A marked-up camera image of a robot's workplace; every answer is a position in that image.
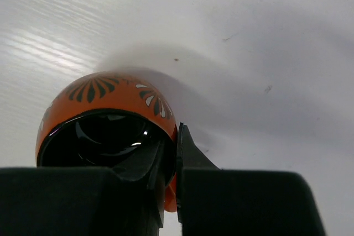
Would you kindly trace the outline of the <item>brown ceramic teacup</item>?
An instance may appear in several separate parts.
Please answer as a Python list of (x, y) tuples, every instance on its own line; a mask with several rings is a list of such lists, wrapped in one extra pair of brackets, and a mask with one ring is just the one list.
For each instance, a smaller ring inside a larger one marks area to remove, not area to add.
[(46, 109), (37, 133), (37, 166), (115, 167), (135, 152), (163, 144), (164, 209), (176, 212), (178, 129), (162, 93), (121, 72), (97, 72), (65, 87)]

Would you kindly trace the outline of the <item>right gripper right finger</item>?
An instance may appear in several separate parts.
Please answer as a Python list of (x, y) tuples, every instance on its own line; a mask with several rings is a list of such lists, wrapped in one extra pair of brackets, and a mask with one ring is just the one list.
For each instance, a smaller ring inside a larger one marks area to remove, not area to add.
[(310, 186), (295, 172), (219, 169), (185, 124), (176, 162), (183, 235), (325, 235)]

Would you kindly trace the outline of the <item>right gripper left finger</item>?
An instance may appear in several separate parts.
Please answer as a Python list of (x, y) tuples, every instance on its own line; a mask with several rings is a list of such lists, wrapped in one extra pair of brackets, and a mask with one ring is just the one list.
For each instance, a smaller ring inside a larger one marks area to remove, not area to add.
[(106, 167), (3, 168), (2, 235), (158, 235), (164, 141)]

